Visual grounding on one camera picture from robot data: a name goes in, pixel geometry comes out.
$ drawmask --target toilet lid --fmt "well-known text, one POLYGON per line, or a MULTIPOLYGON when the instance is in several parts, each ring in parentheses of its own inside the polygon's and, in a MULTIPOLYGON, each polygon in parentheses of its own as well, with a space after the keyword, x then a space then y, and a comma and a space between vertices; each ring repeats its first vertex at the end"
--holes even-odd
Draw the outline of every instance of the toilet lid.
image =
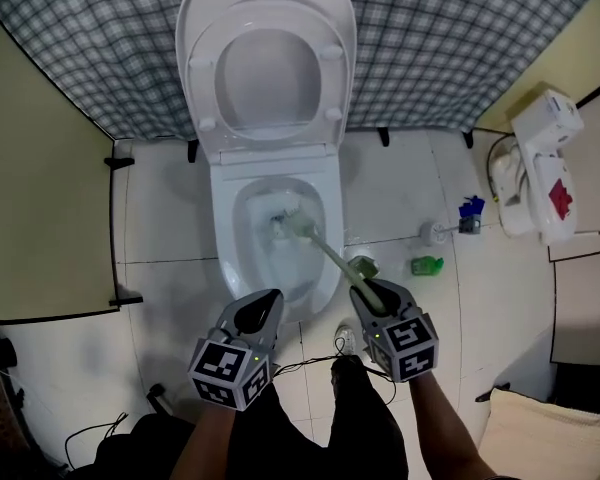
POLYGON ((183 68, 198 139, 212 163, 222 152, 337 148, 342 138, 350 61, 339 34, 305 4, 231 6, 195 40, 183 68))

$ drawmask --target white tile floor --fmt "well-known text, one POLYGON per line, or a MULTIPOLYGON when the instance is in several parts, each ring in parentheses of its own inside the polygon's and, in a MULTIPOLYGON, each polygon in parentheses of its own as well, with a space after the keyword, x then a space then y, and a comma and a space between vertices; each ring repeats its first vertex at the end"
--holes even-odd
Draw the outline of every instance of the white tile floor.
MULTIPOLYGON (((417 234, 427 220, 456 222, 465 196, 485 196, 482 170, 493 139, 476 135, 470 152, 459 134, 394 132, 385 149, 374 133, 354 133, 341 147, 345 254, 374 257, 381 277, 404 284, 430 313, 441 339, 436 377, 477 441, 489 409, 473 400, 496 378, 510 375, 514 389, 531 394, 547 389, 554 288, 546 248, 534 237, 506 238, 488 197, 480 236, 454 234, 426 248, 417 234), (425 254, 444 258, 438 277, 411 276, 408 261, 425 254)), ((144 303, 110 315, 3 328, 20 361, 11 373, 35 393, 25 416, 42 449, 59 462, 66 461, 64 439, 80 428, 113 421, 123 410, 132 413, 125 429, 131 428, 150 411, 144 393, 156 382, 167 388, 176 414, 195 419, 200 406, 186 367, 196 339, 231 300, 216 258, 204 155, 189 164, 186 144, 177 141, 120 143, 118 154, 136 160, 114 180, 119 280, 144 303)), ((330 354, 343 320, 359 327, 341 282, 315 320, 281 330, 277 361, 330 354)), ((321 445, 333 416, 329 380, 329 364, 317 363, 275 381, 291 420, 321 445)), ((390 384, 373 382, 391 397, 390 384)), ((428 478, 408 386, 398 386, 390 408, 403 430, 411 478, 428 478)), ((76 466, 93 460, 102 434, 94 430, 72 442, 76 466)))

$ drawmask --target shoe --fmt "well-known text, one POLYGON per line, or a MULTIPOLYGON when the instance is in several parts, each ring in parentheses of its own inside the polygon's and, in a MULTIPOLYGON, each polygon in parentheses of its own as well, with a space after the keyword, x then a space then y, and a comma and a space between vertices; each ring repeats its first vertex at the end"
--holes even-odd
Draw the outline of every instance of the shoe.
POLYGON ((352 356, 356 353, 356 335, 348 325, 338 327, 333 337, 333 347, 337 356, 352 356))

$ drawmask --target shower curtain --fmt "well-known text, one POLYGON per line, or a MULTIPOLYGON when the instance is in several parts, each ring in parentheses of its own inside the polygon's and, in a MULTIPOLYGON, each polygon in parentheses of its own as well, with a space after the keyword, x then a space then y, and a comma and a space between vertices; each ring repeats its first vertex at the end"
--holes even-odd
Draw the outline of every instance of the shower curtain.
MULTIPOLYGON (((193 139, 174 32, 181 0, 0 0, 0 21, 115 139, 193 139)), ((467 131, 587 0, 352 0, 350 129, 467 131)))

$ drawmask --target green bottle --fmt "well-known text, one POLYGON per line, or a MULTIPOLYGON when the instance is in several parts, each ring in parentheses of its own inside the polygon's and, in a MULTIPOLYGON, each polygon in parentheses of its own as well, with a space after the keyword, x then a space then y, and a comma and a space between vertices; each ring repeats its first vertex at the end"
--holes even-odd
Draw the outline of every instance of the green bottle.
POLYGON ((437 276, 444 266, 444 259, 423 256, 411 260, 411 273, 414 276, 437 276))

